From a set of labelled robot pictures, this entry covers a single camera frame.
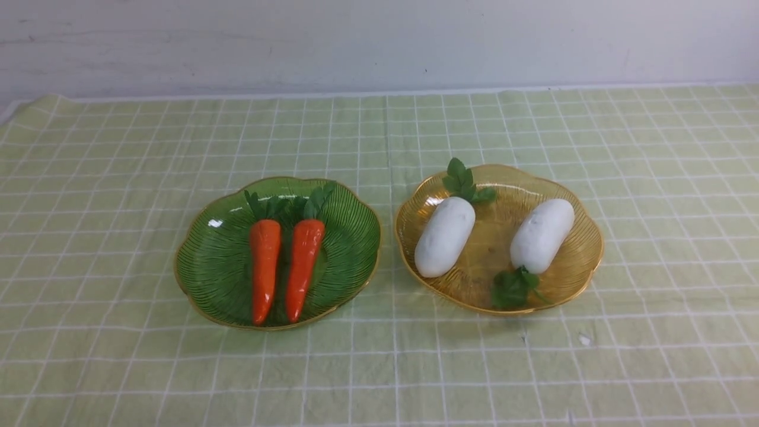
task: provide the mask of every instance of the fake vegetable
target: fake vegetable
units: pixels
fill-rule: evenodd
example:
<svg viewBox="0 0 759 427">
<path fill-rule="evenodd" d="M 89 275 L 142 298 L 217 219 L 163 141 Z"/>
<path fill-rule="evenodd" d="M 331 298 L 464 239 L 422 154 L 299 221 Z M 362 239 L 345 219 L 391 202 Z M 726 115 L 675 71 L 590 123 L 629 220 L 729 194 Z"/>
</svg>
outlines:
<svg viewBox="0 0 759 427">
<path fill-rule="evenodd" d="M 563 199 L 549 199 L 530 212 L 512 240 L 515 271 L 504 270 L 493 278 L 493 304 L 497 308 L 524 306 L 530 291 L 550 304 L 537 290 L 538 275 L 548 270 L 574 223 L 575 209 Z"/>
<path fill-rule="evenodd" d="M 253 324 L 261 325 L 269 314 L 274 301 L 276 286 L 277 260 L 282 245 L 282 227 L 275 219 L 287 204 L 279 198 L 270 198 L 266 202 L 245 190 L 245 200 L 253 211 L 256 222 L 248 233 L 250 256 L 253 260 Z"/>
<path fill-rule="evenodd" d="M 496 199 L 493 188 L 477 190 L 471 169 L 455 157 L 442 183 L 450 196 L 437 206 L 414 249 L 417 271 L 427 278 L 440 277 L 456 264 L 474 228 L 472 204 Z"/>
<path fill-rule="evenodd" d="M 303 206 L 303 219 L 293 229 L 292 260 L 285 294 L 285 310 L 291 323 L 297 322 L 303 311 L 313 268 L 324 240 L 324 222 L 319 216 L 336 186 L 329 182 L 323 188 L 315 188 Z"/>
</svg>

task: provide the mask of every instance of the green glass plate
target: green glass plate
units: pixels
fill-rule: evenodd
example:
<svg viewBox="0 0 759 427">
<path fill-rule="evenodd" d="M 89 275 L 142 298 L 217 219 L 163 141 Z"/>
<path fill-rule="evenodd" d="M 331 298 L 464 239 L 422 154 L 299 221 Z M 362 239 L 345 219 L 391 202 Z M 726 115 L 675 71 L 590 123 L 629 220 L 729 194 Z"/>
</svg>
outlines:
<svg viewBox="0 0 759 427">
<path fill-rule="evenodd" d="M 307 198 L 325 179 L 274 177 L 253 182 L 206 206 L 192 222 L 177 250 L 177 283 L 200 314 L 229 327 L 278 330 L 315 321 L 355 297 L 371 280 L 380 261 L 382 228 L 374 210 L 348 187 L 337 183 L 323 208 L 325 235 L 298 323 L 285 315 L 284 294 L 290 241 L 297 216 L 288 207 L 280 221 L 279 256 L 274 303 L 266 322 L 254 326 L 251 314 L 251 257 L 248 230 L 254 222 L 244 191 L 259 199 L 273 196 Z"/>
</svg>

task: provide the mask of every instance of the toy carrot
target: toy carrot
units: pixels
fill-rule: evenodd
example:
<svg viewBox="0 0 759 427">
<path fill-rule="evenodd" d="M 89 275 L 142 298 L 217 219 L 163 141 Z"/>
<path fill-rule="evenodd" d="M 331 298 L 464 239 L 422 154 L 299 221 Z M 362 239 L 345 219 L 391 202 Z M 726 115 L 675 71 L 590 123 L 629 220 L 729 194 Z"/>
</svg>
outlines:
<svg viewBox="0 0 759 427">
<path fill-rule="evenodd" d="M 335 187 L 334 182 L 329 182 L 323 188 L 315 188 L 303 208 L 303 219 L 293 229 L 290 277 L 285 296 L 285 310 L 291 323 L 297 322 L 303 311 L 313 268 L 324 239 L 324 222 L 319 216 Z"/>
<path fill-rule="evenodd" d="M 265 203 L 245 190 L 247 200 L 256 222 L 250 228 L 248 240 L 253 262 L 253 324 L 262 324 L 272 308 L 276 286 L 277 260 L 282 246 L 282 227 L 275 219 L 287 204 L 287 200 L 270 198 Z"/>
</svg>

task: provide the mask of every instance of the light green tablecloth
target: light green tablecloth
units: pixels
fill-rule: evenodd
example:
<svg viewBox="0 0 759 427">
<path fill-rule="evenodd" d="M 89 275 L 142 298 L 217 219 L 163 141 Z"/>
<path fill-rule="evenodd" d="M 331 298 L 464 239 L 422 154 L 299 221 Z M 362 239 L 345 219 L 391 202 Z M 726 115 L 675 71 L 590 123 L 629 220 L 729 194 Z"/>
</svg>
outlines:
<svg viewBox="0 0 759 427">
<path fill-rule="evenodd" d="M 0 425 L 759 425 L 757 95 L 37 100 L 0 128 Z M 410 278 L 392 214 L 452 155 L 582 198 L 606 257 L 579 299 L 504 320 Z M 311 327 L 211 324 L 173 251 L 273 175 L 354 188 L 382 265 Z"/>
</svg>

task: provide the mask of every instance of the gold plate rim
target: gold plate rim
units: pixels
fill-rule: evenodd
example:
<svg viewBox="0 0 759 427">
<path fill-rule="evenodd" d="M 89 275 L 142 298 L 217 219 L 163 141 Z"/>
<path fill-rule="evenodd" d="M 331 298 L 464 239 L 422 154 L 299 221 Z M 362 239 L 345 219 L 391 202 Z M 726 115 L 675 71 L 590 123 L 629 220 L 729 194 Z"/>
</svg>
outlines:
<svg viewBox="0 0 759 427">
<path fill-rule="evenodd" d="M 230 323 L 227 323 L 225 321 L 220 321 L 219 319 L 213 318 L 213 317 L 209 316 L 206 312 L 204 312 L 203 310 L 201 310 L 200 307 L 198 307 L 197 304 L 195 303 L 195 301 L 192 299 L 192 297 L 187 294 L 187 288 L 182 283 L 182 280 L 181 280 L 181 278 L 179 276 L 179 271 L 178 271 L 178 265 L 177 265 L 177 263 L 178 263 L 178 259 L 179 259 L 179 251 L 182 249 L 182 247 L 187 243 L 187 240 L 190 238 L 190 234 L 191 234 L 190 231 L 192 230 L 192 224 L 195 224 L 197 222 L 198 218 L 200 218 L 200 216 L 203 215 L 203 213 L 206 212 L 206 210 L 208 210 L 211 207 L 211 205 L 213 205 L 213 204 L 215 204 L 215 203 L 217 203 L 217 202 L 219 202 L 219 201 L 221 201 L 223 199 L 230 198 L 230 197 L 233 197 L 235 195 L 239 195 L 240 193 L 242 193 L 243 191 L 245 191 L 245 189 L 248 188 L 248 187 L 250 187 L 251 185 L 255 185 L 255 184 L 258 184 L 259 182 L 263 182 L 263 181 L 268 181 L 270 179 L 297 179 L 298 181 L 303 181 L 303 182 L 311 182 L 311 181 L 334 181 L 338 185 L 342 186 L 343 188 L 345 188 L 346 190 L 348 190 L 349 192 L 351 192 L 351 194 L 353 195 L 353 197 L 355 197 L 356 200 L 359 203 L 361 203 L 365 207 L 369 208 L 369 210 L 371 211 L 372 215 L 374 215 L 374 217 L 376 218 L 377 222 L 379 223 L 379 247 L 377 248 L 377 254 L 376 254 L 376 260 L 374 261 L 374 267 L 372 267 L 372 272 L 369 274 L 369 277 L 358 288 L 358 291 L 356 293 L 354 293 L 353 296 L 351 296 L 350 298 L 346 299 L 344 302 L 342 302 L 340 304 L 337 304 L 337 305 L 334 305 L 333 307 L 325 310 L 323 313 L 321 313 L 321 314 L 319 314 L 317 316 L 313 316 L 312 318 L 309 318 L 307 320 L 299 321 L 299 322 L 293 323 L 293 324 L 284 324 L 282 326 L 269 326 L 269 327 L 261 327 L 261 326 L 253 326 L 253 325 L 242 325 L 242 324 L 230 324 Z M 384 241 L 385 241 L 384 230 L 382 228 L 382 221 L 380 220 L 379 214 L 377 214 L 376 210 L 373 207 L 371 207 L 371 205 L 369 205 L 368 203 L 362 201 L 358 197 L 358 194 L 356 194 L 356 192 L 353 191 L 353 188 L 350 188 L 350 187 L 348 187 L 347 185 L 345 185 L 345 184 L 343 184 L 341 182 L 335 181 L 333 179 L 327 179 L 327 178 L 307 178 L 307 179 L 303 179 L 303 178 L 298 178 L 296 176 L 284 176 L 284 175 L 280 175 L 280 176 L 267 176 L 266 178 L 257 179 L 257 180 L 255 180 L 255 181 L 253 181 L 253 182 L 251 182 L 251 183 L 249 183 L 247 185 L 244 185 L 244 186 L 240 187 L 234 193 L 229 193 L 228 195 L 223 195 L 222 197 L 219 197 L 219 198 L 216 198 L 216 199 L 212 200 L 211 202 L 207 203 L 203 207 L 203 209 L 199 210 L 198 213 L 195 214 L 195 216 L 193 217 L 192 221 L 190 221 L 190 226 L 187 228 L 187 232 L 184 234 L 184 239 L 182 239 L 182 242 L 177 246 L 176 250 L 174 251 L 174 262 L 173 262 L 174 279 L 176 280 L 177 284 L 179 285 L 179 289 L 181 289 L 181 291 L 183 292 L 184 296 L 189 301 L 190 306 L 193 308 L 193 310 L 195 310 L 195 312 L 197 312 L 199 315 L 203 316 L 205 319 L 207 319 L 207 320 L 209 320 L 209 321 L 211 321 L 211 322 L 213 322 L 215 324 L 219 324 L 219 325 L 222 325 L 222 326 L 230 327 L 232 329 L 238 329 L 238 330 L 241 330 L 241 331 L 262 331 L 262 332 L 286 331 L 286 330 L 294 329 L 296 327 L 307 326 L 309 324 L 315 323 L 315 322 L 323 319 L 327 315 L 329 315 L 329 314 L 333 313 L 334 311 L 336 311 L 338 308 L 340 308 L 343 305 L 349 303 L 352 299 L 354 299 L 356 296 L 358 296 L 359 293 L 363 292 L 364 289 L 366 289 L 366 287 L 369 285 L 369 283 L 371 283 L 371 281 L 374 278 L 377 270 L 380 267 L 380 257 L 382 256 L 382 248 L 383 248 Z"/>
<path fill-rule="evenodd" d="M 593 227 L 595 228 L 596 231 L 598 231 L 599 235 L 601 236 L 601 240 L 600 240 L 601 241 L 601 249 L 598 252 L 598 256 L 597 256 L 595 265 L 589 271 L 589 274 L 588 274 L 588 277 L 587 277 L 587 280 L 585 281 L 585 283 L 583 283 L 583 285 L 580 286 L 577 289 L 577 291 L 575 291 L 574 293 L 572 293 L 570 296 L 568 296 L 568 297 L 566 297 L 566 298 L 564 298 L 564 299 L 562 299 L 560 301 L 553 302 L 552 304 L 545 304 L 545 305 L 540 305 L 540 306 L 537 306 L 537 307 L 530 307 L 530 308 L 522 308 L 522 309 L 519 309 L 519 310 L 492 310 L 492 309 L 489 309 L 489 308 L 481 308 L 481 307 L 477 307 L 475 305 L 467 304 L 466 302 L 463 302 L 463 301 L 460 301 L 460 300 L 458 300 L 456 298 L 453 298 L 452 296 L 448 295 L 447 293 L 441 292 L 435 286 L 432 286 L 429 283 L 427 283 L 426 280 L 424 280 L 422 277 L 419 277 L 419 275 L 414 271 L 414 268 L 408 263 L 408 260 L 406 259 L 406 257 L 405 256 L 401 256 L 401 260 L 403 261 L 403 264 L 406 266 L 406 269 L 408 270 L 408 272 L 411 274 L 411 276 L 417 282 L 421 283 L 426 288 L 432 290 L 438 296 L 442 296 L 444 299 L 447 299 L 448 301 L 453 302 L 454 304 L 459 305 L 459 306 L 461 306 L 463 308 L 467 308 L 469 310 L 472 310 L 473 312 L 478 312 L 478 313 L 485 314 L 485 315 L 492 315 L 492 316 L 498 316 L 498 317 L 513 317 L 513 316 L 527 315 L 527 314 L 530 314 L 530 313 L 539 312 L 539 311 L 542 311 L 542 310 L 547 310 L 548 308 L 554 308 L 554 307 L 557 307 L 559 305 L 566 304 L 567 302 L 570 302 L 570 301 L 572 301 L 574 299 L 577 299 L 587 289 L 587 287 L 591 284 L 591 281 L 593 279 L 593 275 L 596 273 L 596 270 L 601 265 L 601 261 L 603 260 L 603 254 L 604 254 L 604 252 L 606 250 L 606 241 L 603 238 L 603 233 L 601 232 L 601 228 L 598 226 L 598 224 L 593 219 L 593 217 L 590 216 L 590 214 L 587 211 L 587 208 L 582 203 L 582 200 L 572 190 L 570 190 L 569 188 L 566 188 L 564 185 L 561 185 L 558 182 L 551 181 L 550 179 L 545 179 L 545 178 L 533 175 L 533 174 L 531 174 L 529 172 L 525 172 L 524 170 L 521 170 L 521 169 L 516 168 L 514 166 L 502 165 L 502 164 L 498 164 L 498 163 L 485 163 L 485 164 L 481 164 L 481 165 L 477 165 L 477 166 L 472 166 L 470 169 L 472 169 L 472 171 L 474 171 L 476 169 L 482 169 L 482 168 L 501 168 L 501 169 L 504 169 L 504 170 L 508 170 L 510 172 L 516 172 L 516 173 L 522 174 L 523 176 L 525 176 L 525 177 L 527 177 L 529 179 L 533 179 L 533 180 L 536 180 L 536 181 L 543 181 L 543 182 L 549 183 L 551 185 L 556 185 L 556 186 L 562 188 L 563 190 L 565 190 L 570 195 L 572 195 L 573 198 L 575 198 L 575 200 L 578 203 L 578 206 L 587 215 L 588 219 L 593 224 Z M 442 171 L 442 172 L 438 172 L 438 173 L 432 174 L 432 175 L 426 177 L 425 179 L 423 179 L 422 182 L 420 182 L 419 185 L 417 185 L 417 187 L 415 188 L 414 192 L 411 193 L 411 196 L 406 201 L 404 201 L 400 205 L 400 207 L 398 207 L 398 210 L 395 212 L 395 215 L 393 216 L 393 221 L 394 221 L 394 223 L 393 223 L 393 234 L 395 235 L 395 242 L 396 242 L 396 244 L 398 246 L 398 250 L 401 252 L 401 254 L 403 253 L 403 244 L 402 244 L 402 241 L 401 241 L 401 236 L 398 233 L 398 218 L 400 217 L 401 212 L 404 210 L 404 208 L 409 203 L 411 203 L 411 200 L 413 200 L 417 196 L 417 193 L 419 193 L 419 191 L 422 189 L 422 187 L 424 187 L 430 180 L 438 178 L 438 177 L 445 176 L 446 174 L 447 174 L 446 171 Z"/>
</svg>

